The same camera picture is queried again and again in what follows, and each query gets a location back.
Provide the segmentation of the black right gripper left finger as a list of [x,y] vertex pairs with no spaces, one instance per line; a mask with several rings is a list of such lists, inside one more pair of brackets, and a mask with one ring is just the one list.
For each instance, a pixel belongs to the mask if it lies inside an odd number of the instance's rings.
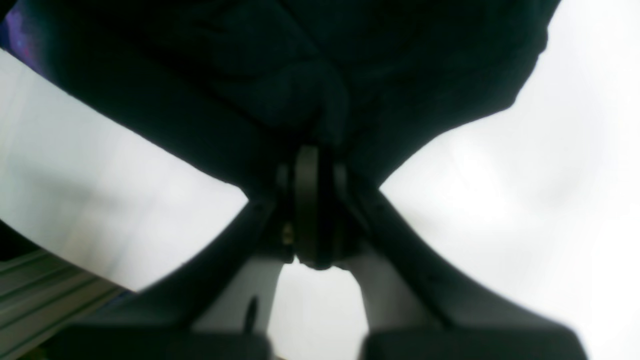
[[274,360],[267,336],[294,258],[296,196],[250,200],[206,248],[138,294],[65,328],[51,360]]

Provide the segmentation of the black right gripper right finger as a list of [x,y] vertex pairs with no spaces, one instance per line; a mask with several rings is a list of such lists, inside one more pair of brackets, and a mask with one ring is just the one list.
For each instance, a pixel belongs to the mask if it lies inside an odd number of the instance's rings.
[[361,360],[585,360],[575,333],[478,284],[430,248],[377,187],[300,150],[300,260],[359,285]]

